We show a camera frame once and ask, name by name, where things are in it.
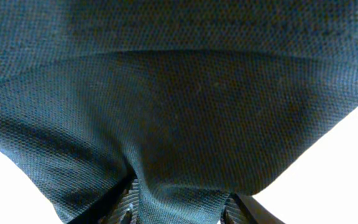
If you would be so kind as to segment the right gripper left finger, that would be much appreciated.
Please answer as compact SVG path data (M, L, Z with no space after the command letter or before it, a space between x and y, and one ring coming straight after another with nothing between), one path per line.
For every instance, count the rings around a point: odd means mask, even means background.
M124 192L129 190L135 180L135 175L130 174L120 180L114 187L109 189L101 198L92 203L83 213L68 222L68 224L97 224L102 223L119 205Z

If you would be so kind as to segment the black t-shirt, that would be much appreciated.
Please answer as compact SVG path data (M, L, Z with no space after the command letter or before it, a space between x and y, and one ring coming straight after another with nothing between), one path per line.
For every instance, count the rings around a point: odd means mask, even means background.
M358 1L0 1L0 151L64 223L216 223L357 106Z

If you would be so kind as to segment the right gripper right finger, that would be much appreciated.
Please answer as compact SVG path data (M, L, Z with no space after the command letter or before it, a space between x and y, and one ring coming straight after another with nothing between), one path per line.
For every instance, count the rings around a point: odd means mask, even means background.
M221 214L221 224L285 224L252 196L230 194Z

